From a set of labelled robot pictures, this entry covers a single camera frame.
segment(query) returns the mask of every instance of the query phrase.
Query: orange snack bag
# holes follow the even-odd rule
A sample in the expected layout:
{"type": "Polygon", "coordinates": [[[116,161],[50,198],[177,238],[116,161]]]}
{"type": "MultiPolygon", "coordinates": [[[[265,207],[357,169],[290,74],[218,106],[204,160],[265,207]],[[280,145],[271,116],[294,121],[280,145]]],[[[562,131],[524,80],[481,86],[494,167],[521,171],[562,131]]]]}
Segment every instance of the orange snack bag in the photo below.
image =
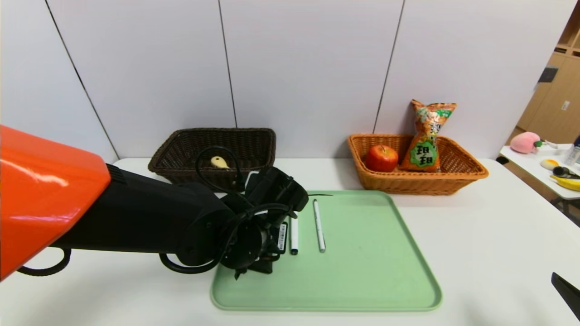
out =
{"type": "Polygon", "coordinates": [[[439,153],[437,152],[437,133],[457,104],[434,103],[425,106],[416,100],[412,100],[411,103],[415,109],[417,134],[399,168],[420,172],[441,172],[439,153]]]}

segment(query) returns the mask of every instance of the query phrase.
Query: green tray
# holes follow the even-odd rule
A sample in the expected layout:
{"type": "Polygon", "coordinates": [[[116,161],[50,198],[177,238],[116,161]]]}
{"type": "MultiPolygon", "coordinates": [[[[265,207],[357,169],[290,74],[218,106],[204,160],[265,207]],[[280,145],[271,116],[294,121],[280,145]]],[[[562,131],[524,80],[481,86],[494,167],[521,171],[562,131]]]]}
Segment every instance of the green tray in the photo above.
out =
{"type": "Polygon", "coordinates": [[[393,200],[380,191],[311,191],[299,213],[299,252],[274,262],[274,273],[220,265],[211,288],[225,310],[427,311],[441,289],[393,200]],[[318,250],[313,199],[318,200],[326,252],[318,250]]]}

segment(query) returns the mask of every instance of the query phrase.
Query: peach plush toy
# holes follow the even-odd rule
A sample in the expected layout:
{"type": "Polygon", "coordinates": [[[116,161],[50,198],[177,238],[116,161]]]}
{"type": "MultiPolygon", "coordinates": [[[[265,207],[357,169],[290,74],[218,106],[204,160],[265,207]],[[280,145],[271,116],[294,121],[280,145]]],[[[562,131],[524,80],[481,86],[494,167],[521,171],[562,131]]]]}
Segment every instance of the peach plush toy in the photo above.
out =
{"type": "Polygon", "coordinates": [[[512,150],[523,154],[531,153],[535,151],[536,147],[540,147],[541,145],[542,140],[540,136],[529,131],[515,136],[509,143],[512,150]]]}

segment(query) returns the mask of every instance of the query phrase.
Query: black cable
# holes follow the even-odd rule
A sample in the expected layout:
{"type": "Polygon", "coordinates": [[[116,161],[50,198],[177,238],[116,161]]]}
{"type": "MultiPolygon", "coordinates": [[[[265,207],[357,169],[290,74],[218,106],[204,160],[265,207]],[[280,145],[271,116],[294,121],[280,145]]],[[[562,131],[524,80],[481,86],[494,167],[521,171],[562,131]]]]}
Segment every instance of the black cable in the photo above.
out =
{"type": "Polygon", "coordinates": [[[63,250],[64,257],[58,264],[45,269],[32,269],[22,266],[21,268],[18,269],[18,271],[21,272],[22,274],[30,276],[48,276],[62,271],[65,267],[67,267],[68,263],[71,260],[71,249],[69,248],[61,248],[61,249],[63,250]]]}
{"type": "Polygon", "coordinates": [[[240,163],[238,162],[238,158],[235,156],[235,154],[227,147],[224,146],[210,146],[208,148],[203,149],[202,151],[200,151],[199,154],[197,154],[197,157],[195,158],[195,172],[197,173],[197,175],[200,177],[200,179],[205,182],[207,185],[214,187],[215,189],[218,189],[219,191],[221,191],[222,193],[227,193],[230,194],[231,191],[230,190],[226,190],[224,188],[221,188],[215,184],[213,184],[212,182],[210,182],[208,179],[205,178],[205,176],[203,176],[203,174],[201,174],[200,172],[200,162],[201,162],[201,158],[203,153],[209,151],[209,150],[224,150],[226,152],[228,152],[228,154],[230,154],[230,156],[232,157],[232,159],[234,160],[235,163],[235,170],[236,170],[236,183],[240,184],[242,189],[244,188],[244,176],[242,175],[242,172],[240,170],[240,163]]]}
{"type": "Polygon", "coordinates": [[[242,223],[244,223],[246,220],[251,219],[256,213],[261,212],[261,211],[269,211],[270,209],[277,209],[277,210],[283,211],[287,215],[290,215],[293,218],[296,218],[296,213],[288,205],[278,204],[278,203],[269,203],[269,204],[258,205],[258,206],[255,206],[255,207],[252,207],[252,208],[246,210],[244,213],[241,214],[240,218],[237,220],[235,225],[231,228],[231,231],[229,232],[229,236],[225,239],[225,241],[223,241],[220,244],[218,253],[216,254],[216,256],[214,257],[214,259],[211,262],[209,262],[205,265],[202,265],[202,266],[194,266],[194,267],[181,266],[181,265],[177,265],[176,263],[169,260],[169,258],[167,257],[167,254],[160,253],[159,258],[161,259],[161,263],[163,265],[165,265],[165,267],[171,269],[172,271],[176,271],[176,272],[182,273],[182,274],[199,274],[199,273],[206,272],[206,271],[214,268],[215,266],[217,266],[219,264],[219,262],[222,260],[223,256],[226,254],[227,247],[231,243],[231,239],[234,237],[236,230],[238,229],[238,227],[242,223]]]}

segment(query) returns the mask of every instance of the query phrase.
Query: marker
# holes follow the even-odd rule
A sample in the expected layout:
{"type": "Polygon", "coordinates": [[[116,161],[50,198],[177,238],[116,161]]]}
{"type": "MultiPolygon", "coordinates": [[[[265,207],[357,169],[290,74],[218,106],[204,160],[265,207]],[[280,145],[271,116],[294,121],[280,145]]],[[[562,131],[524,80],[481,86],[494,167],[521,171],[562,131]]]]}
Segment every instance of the marker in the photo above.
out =
{"type": "Polygon", "coordinates": [[[298,218],[290,218],[290,254],[298,254],[298,218]]]}
{"type": "Polygon", "coordinates": [[[316,233],[318,234],[318,248],[320,252],[326,251],[326,244],[324,243],[324,234],[322,233],[322,223],[320,221],[320,209],[318,208],[318,201],[314,200],[314,221],[316,222],[316,233]]]}

